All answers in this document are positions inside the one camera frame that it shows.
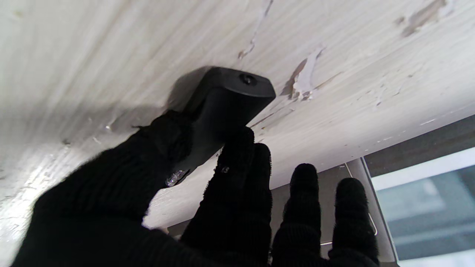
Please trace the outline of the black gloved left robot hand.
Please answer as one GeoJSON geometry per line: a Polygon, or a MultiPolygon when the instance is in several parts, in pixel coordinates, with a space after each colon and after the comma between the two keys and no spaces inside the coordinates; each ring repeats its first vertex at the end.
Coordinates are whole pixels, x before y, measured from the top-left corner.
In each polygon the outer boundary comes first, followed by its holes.
{"type": "Polygon", "coordinates": [[[192,122],[168,111],[100,153],[35,202],[14,267],[378,267],[364,187],[337,185],[328,259],[321,256],[316,168],[298,165],[274,238],[271,153],[233,132],[199,209],[179,240],[143,225],[150,202],[190,154],[192,122]]]}

